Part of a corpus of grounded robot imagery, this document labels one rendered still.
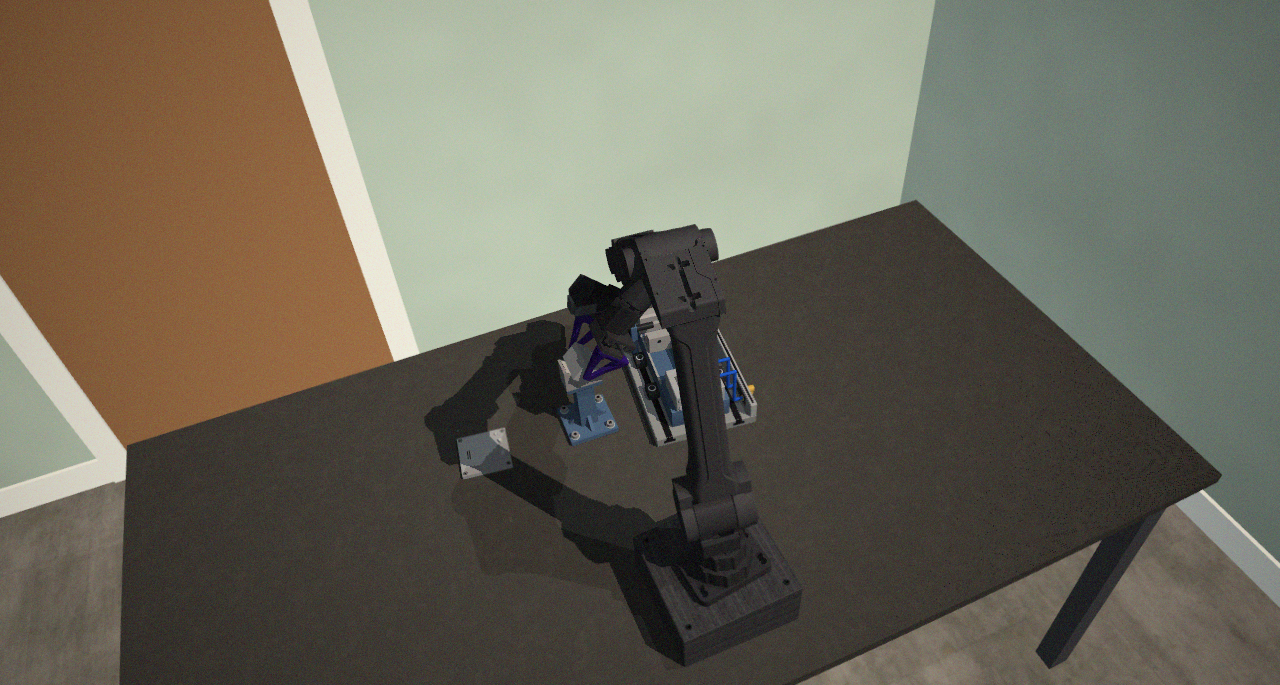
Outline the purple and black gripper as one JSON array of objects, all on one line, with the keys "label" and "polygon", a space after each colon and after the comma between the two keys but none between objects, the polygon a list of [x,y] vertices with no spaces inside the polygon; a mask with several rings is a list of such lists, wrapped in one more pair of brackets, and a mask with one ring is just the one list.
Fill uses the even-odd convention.
[{"label": "purple and black gripper", "polygon": [[[632,353],[634,350],[636,348],[632,338],[628,335],[628,330],[634,328],[635,321],[637,321],[643,316],[643,312],[645,311],[636,310],[635,307],[632,311],[637,312],[637,315],[632,321],[630,321],[628,326],[625,328],[625,332],[622,332],[620,337],[616,335],[614,333],[605,332],[604,328],[602,328],[602,321],[599,321],[599,319],[596,318],[596,312],[588,312],[588,315],[575,318],[570,347],[573,346],[573,342],[577,341],[579,332],[582,326],[582,321],[588,321],[590,330],[577,343],[585,346],[593,338],[595,338],[596,341],[596,347],[593,351],[593,356],[588,364],[588,369],[582,375],[584,380],[590,382],[604,373],[611,373],[616,369],[622,369],[628,365],[628,360],[625,356],[625,353],[621,353],[618,350],[611,346],[614,346],[614,343],[625,346],[623,350],[628,353]],[[605,366],[593,373],[593,370],[596,367],[596,364],[599,364],[602,360],[611,360],[611,364],[605,364]]]}]

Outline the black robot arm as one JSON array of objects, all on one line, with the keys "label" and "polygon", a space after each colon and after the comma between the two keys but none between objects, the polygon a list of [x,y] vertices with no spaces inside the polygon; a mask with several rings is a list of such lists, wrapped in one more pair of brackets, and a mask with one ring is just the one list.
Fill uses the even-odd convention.
[{"label": "black robot arm", "polygon": [[676,565],[699,603],[709,607],[771,572],[769,557],[748,530],[758,524],[751,479],[742,460],[730,461],[717,353],[726,305],[712,265],[719,254],[713,230],[696,224],[637,234],[611,239],[605,248],[611,274],[623,287],[580,274],[567,307],[575,318],[596,312],[602,328],[620,337],[637,315],[634,307],[653,306],[672,337],[689,443],[686,475],[672,479],[673,498],[685,540],[696,542]]}]

